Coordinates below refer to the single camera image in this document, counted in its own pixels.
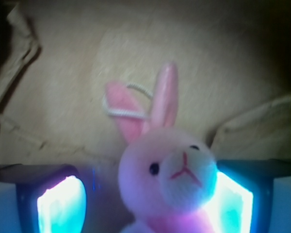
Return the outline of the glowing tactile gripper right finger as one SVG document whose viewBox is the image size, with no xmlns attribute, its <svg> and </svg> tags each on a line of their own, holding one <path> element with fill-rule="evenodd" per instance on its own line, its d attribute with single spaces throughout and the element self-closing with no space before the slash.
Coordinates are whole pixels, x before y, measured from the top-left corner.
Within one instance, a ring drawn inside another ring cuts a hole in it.
<svg viewBox="0 0 291 233">
<path fill-rule="evenodd" d="M 291 159 L 219 160 L 206 212 L 217 233 L 291 233 Z"/>
</svg>

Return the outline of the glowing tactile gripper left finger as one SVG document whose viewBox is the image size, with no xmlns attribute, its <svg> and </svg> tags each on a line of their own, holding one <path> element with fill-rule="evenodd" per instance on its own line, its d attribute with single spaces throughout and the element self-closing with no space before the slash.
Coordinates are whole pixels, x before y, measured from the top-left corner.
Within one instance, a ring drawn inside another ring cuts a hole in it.
<svg viewBox="0 0 291 233">
<path fill-rule="evenodd" d="M 80 233 L 86 206 L 72 165 L 0 165 L 0 233 Z"/>
</svg>

